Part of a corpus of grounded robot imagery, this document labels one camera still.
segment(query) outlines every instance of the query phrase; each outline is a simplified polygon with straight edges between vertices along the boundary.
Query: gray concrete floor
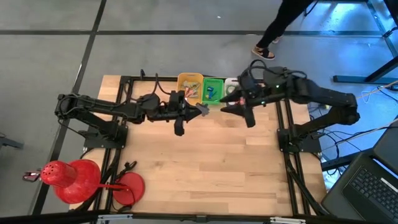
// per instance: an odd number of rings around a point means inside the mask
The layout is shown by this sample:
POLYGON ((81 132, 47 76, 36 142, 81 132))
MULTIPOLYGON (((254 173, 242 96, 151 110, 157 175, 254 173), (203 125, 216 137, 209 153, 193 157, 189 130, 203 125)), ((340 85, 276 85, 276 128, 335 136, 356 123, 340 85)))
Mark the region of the gray concrete floor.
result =
MULTIPOLYGON (((372 0, 386 29, 393 24, 382 0, 372 0)), ((280 0, 112 0, 106 3, 100 30, 264 30, 275 17, 280 0)), ((0 0, 0 29, 91 30, 100 0, 0 0)), ((300 16, 288 30, 378 30, 365 3, 322 1, 307 17, 300 16)), ((101 35, 97 36, 81 84, 80 93, 95 97, 103 75, 175 75, 200 72, 235 77, 256 57, 250 53, 260 37, 255 35, 101 35)), ((21 175, 45 164, 58 128, 53 110, 59 93, 72 89, 87 35, 0 35, 0 132, 25 143, 22 150, 0 151, 0 217, 25 215, 37 184, 21 181, 21 175), (21 192, 29 195, 20 197, 21 192)), ((391 36, 398 47, 398 32, 391 36)), ((392 58, 378 37, 285 36, 271 50, 268 66, 303 70, 320 86, 360 96, 372 85, 336 84, 333 75, 366 76, 392 58)), ((394 70, 389 77, 397 77, 394 70)), ((398 98, 398 94, 388 92, 398 98)), ((358 100, 361 120, 352 126, 330 130, 349 133, 376 128, 397 116, 397 103, 383 95, 358 100)), ((78 122, 71 127, 85 129, 78 122)), ((361 149, 371 147, 382 132, 353 141, 361 149)), ((323 148, 333 143, 321 140, 323 148)), ((83 139, 67 132, 60 159, 76 159, 83 139)), ((342 144, 340 155, 356 149, 342 144)), ((325 152, 336 156, 334 149, 325 152)), ((50 190, 44 213, 64 212, 67 205, 50 190)))

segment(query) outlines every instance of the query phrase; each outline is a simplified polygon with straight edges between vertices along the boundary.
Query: yellow container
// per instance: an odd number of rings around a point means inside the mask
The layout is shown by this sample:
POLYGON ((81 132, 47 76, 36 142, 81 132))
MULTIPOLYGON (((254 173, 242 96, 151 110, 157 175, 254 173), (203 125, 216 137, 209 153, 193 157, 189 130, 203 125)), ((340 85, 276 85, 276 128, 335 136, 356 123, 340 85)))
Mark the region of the yellow container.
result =
POLYGON ((201 103, 201 92, 203 89, 203 75, 200 73, 181 73, 177 78, 177 91, 184 90, 185 87, 183 85, 184 82, 187 83, 199 83, 199 87, 197 88, 197 98, 187 98, 189 104, 195 106, 196 103, 201 103))

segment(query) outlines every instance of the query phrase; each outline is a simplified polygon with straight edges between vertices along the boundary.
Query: laptop keyboard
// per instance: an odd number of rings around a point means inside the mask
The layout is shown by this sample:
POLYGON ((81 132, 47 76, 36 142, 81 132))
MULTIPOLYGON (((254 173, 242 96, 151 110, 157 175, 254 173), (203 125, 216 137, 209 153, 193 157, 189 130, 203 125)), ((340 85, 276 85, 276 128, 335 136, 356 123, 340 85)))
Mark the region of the laptop keyboard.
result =
POLYGON ((362 167, 349 184, 398 223, 398 193, 380 177, 362 167))

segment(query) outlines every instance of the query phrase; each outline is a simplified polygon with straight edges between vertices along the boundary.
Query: sneaker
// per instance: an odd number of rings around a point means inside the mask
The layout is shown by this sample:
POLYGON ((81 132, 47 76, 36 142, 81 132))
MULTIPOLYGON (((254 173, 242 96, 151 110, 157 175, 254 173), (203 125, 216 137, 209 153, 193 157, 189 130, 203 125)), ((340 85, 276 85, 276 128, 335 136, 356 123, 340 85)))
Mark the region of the sneaker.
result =
POLYGON ((282 36, 275 38, 275 40, 272 41, 273 44, 278 44, 278 42, 281 40, 282 36))
POLYGON ((253 52, 253 54, 257 55, 258 57, 266 60, 275 59, 275 55, 272 52, 269 52, 268 48, 261 49, 259 47, 254 47, 251 52, 253 52))

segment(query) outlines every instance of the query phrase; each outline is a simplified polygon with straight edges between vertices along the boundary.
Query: person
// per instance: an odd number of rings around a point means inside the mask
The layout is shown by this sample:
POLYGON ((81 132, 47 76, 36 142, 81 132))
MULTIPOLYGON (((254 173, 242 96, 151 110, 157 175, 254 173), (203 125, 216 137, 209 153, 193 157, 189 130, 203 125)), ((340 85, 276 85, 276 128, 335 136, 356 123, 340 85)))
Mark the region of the person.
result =
POLYGON ((272 42, 278 43, 288 25, 311 4, 313 0, 282 0, 275 20, 264 32, 262 39, 252 49, 252 52, 266 60, 274 60, 275 55, 269 51, 272 42))

